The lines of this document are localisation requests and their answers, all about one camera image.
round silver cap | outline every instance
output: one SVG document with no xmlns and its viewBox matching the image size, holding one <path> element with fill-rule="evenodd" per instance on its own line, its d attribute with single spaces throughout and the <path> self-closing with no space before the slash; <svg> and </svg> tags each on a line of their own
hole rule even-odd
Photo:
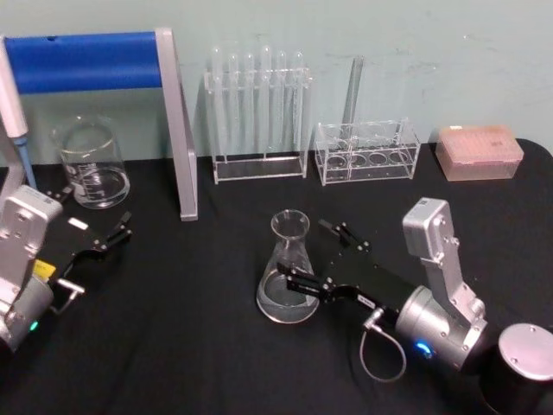
<svg viewBox="0 0 553 415">
<path fill-rule="evenodd" d="M 553 380 L 553 334 L 533 324 L 514 324 L 501 333 L 499 352 L 507 365 L 529 380 Z"/>
</svg>

blue led light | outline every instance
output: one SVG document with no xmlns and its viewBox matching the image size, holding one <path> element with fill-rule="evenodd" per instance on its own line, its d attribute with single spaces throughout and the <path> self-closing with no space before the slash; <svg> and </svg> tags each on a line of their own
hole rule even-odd
<svg viewBox="0 0 553 415">
<path fill-rule="evenodd" d="M 428 344 L 424 342 L 418 342 L 415 344 L 415 347 L 421 350 L 424 354 L 424 357 L 426 357 L 427 359 L 432 357 L 432 349 L 429 347 Z"/>
</svg>

black tablecloth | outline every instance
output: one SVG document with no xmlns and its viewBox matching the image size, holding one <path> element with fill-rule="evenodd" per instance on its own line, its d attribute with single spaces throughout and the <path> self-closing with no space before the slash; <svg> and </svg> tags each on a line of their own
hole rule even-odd
<svg viewBox="0 0 553 415">
<path fill-rule="evenodd" d="M 553 158 L 521 141 L 512 180 L 445 180 L 428 145 L 415 179 L 322 187 L 308 179 L 213 184 L 200 160 L 200 220 L 181 223 L 170 161 L 130 162 L 130 197 L 106 211 L 66 211 L 107 231 L 126 209 L 132 241 L 71 278 L 87 294 L 59 319 L 46 317 L 0 367 L 2 414 L 475 414 L 489 413 L 475 378 L 408 350 L 397 383 L 360 369 L 355 304 L 320 307 L 282 326 L 257 309 L 255 290 L 274 238 L 270 218 L 285 208 L 345 220 L 373 243 L 375 259 L 411 283 L 425 283 L 406 250 L 402 218 L 421 196 L 449 201 L 466 281 L 498 324 L 553 327 Z M 41 189 L 64 183 L 59 166 L 37 168 Z M 312 225 L 316 271 L 334 248 Z M 367 360 L 397 364 L 393 350 L 367 346 Z M 538 413 L 553 413 L 549 396 Z"/>
</svg>

blue bar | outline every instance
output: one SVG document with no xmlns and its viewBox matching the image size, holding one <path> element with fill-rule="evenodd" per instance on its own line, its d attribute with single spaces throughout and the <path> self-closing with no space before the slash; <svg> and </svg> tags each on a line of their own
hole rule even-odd
<svg viewBox="0 0 553 415">
<path fill-rule="evenodd" d="M 19 93 L 157 88 L 156 33 L 5 39 Z"/>
</svg>

light green wall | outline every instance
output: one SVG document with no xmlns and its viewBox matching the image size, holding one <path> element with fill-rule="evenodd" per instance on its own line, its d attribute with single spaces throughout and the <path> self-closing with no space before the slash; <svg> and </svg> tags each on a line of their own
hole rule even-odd
<svg viewBox="0 0 553 415">
<path fill-rule="evenodd" d="M 407 115 L 423 141 L 443 125 L 504 123 L 553 151 L 545 122 L 553 113 L 551 16 L 553 3 L 520 0 L 0 0 L 8 36 L 172 27 L 201 154 L 201 75 L 211 46 L 228 40 L 300 49 L 315 77 L 314 122 L 340 122 L 351 59 L 364 54 L 374 76 L 362 87 L 358 119 Z M 373 70 L 383 63 L 393 76 Z M 401 91 L 402 104 L 388 105 Z M 163 154 L 158 91 L 26 97 L 24 104 L 35 163 L 55 161 L 46 135 L 77 110 L 117 118 L 126 159 Z"/>
</svg>

